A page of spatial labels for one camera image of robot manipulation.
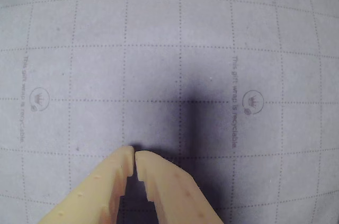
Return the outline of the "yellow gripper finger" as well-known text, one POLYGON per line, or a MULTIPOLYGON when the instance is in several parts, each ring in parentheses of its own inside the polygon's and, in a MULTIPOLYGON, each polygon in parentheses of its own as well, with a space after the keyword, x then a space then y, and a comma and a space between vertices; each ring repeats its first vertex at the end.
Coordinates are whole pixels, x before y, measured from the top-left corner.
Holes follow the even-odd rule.
POLYGON ((39 222, 117 223, 120 198, 125 195, 134 163, 132 146, 118 148, 39 222))
POLYGON ((188 172, 146 150, 135 153, 135 163, 159 223, 222 223, 188 172))

